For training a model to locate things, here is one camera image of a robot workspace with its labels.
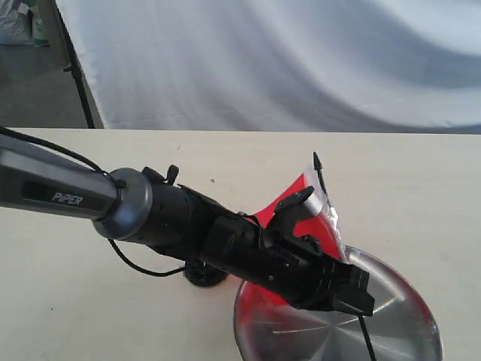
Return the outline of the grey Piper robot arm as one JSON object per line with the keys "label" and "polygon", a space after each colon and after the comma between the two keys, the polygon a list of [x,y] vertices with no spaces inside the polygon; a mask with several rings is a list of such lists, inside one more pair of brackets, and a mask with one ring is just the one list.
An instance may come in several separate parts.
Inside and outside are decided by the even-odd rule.
{"label": "grey Piper robot arm", "polygon": [[85,218],[111,241],[199,260],[276,293],[291,306],[370,316],[369,274],[324,253],[294,228],[312,187],[282,200],[262,226],[184,185],[177,167],[103,171],[87,158],[40,138],[1,130],[1,204]]}

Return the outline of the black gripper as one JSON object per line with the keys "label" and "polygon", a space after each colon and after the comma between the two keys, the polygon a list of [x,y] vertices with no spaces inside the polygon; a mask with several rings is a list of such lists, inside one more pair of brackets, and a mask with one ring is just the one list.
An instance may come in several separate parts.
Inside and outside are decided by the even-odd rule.
{"label": "black gripper", "polygon": [[202,242],[199,258],[277,294],[294,308],[352,315],[374,312],[374,298],[366,293],[368,272],[341,263],[341,284],[355,290],[334,294],[336,259],[322,253],[313,241],[293,235],[281,238],[279,232],[263,229],[251,218],[217,217]]}

